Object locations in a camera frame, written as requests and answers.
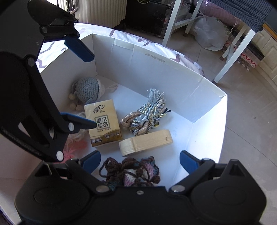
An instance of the beige rope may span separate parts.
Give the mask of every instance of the beige rope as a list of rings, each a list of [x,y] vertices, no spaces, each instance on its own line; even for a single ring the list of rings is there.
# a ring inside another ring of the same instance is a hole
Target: beige rope
[[[165,108],[165,99],[160,91],[151,88],[147,99],[148,103],[137,112],[131,112],[120,120],[121,125],[129,128],[135,136],[149,133],[150,129],[159,126],[161,118],[171,112]]]

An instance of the white pom-pom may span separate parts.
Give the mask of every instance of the white pom-pom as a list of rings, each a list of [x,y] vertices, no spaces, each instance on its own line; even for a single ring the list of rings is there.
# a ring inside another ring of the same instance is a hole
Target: white pom-pom
[[[77,111],[77,112],[82,112],[83,109],[84,109],[84,107],[83,107],[82,105],[77,105],[77,106],[76,106],[76,111]]]
[[[68,97],[69,97],[70,100],[75,100],[76,99],[75,94],[72,94],[72,93],[70,93]]]
[[[76,110],[76,104],[75,104],[75,103],[71,103],[71,104],[70,104],[70,109]]]

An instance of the brown yarn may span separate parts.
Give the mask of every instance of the brown yarn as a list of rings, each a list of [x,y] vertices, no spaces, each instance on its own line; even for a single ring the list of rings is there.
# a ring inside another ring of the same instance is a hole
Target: brown yarn
[[[152,179],[150,179],[149,171],[146,169],[144,165],[145,163],[152,162],[153,160],[154,160],[153,156],[147,159],[142,159],[141,161],[137,161],[134,158],[128,157],[128,158],[125,158],[122,161],[122,163],[119,163],[114,158],[109,157],[100,167],[99,175],[103,178],[106,178],[107,184],[111,182],[115,182],[119,186],[123,186],[125,174],[129,174],[135,178],[135,182],[132,186],[153,186],[153,183],[158,184],[160,182],[160,177],[158,175],[154,175]],[[104,167],[107,171],[107,175],[101,174],[101,171]],[[154,164],[154,167],[157,169],[159,174],[159,168],[155,164]],[[142,168],[147,172],[147,178],[142,177],[143,176]],[[134,169],[136,170],[136,174],[126,171],[126,169]]]

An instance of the white cardboard box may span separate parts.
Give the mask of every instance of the white cardboard box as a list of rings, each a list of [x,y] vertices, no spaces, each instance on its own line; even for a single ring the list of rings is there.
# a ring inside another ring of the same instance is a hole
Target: white cardboard box
[[[102,100],[113,99],[118,119],[136,111],[147,102],[150,88],[165,93],[166,106],[172,110],[156,130],[169,129],[174,143],[134,156],[154,156],[160,168],[161,182],[174,185],[187,172],[179,163],[179,154],[187,150],[197,158],[218,162],[224,137],[227,95],[202,75],[201,67],[181,53],[146,39],[89,24],[76,24],[80,39],[94,52],[95,60],[85,63],[63,44],[44,43],[37,66],[48,91],[60,111],[68,108],[71,84],[85,76],[99,78],[109,87]],[[123,131],[123,138],[132,136]],[[39,160],[0,137],[0,209],[13,223],[20,221],[13,199]],[[77,153],[82,157],[95,149],[101,152],[101,163],[108,157],[122,161],[118,143],[98,148],[89,144]],[[93,175],[102,180],[96,169]]]

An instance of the wooden block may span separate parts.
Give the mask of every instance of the wooden block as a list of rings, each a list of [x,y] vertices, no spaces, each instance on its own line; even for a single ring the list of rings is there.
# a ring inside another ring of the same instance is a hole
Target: wooden block
[[[122,155],[126,156],[135,152],[165,146],[172,142],[170,131],[161,130],[125,139],[119,143],[119,148]]]

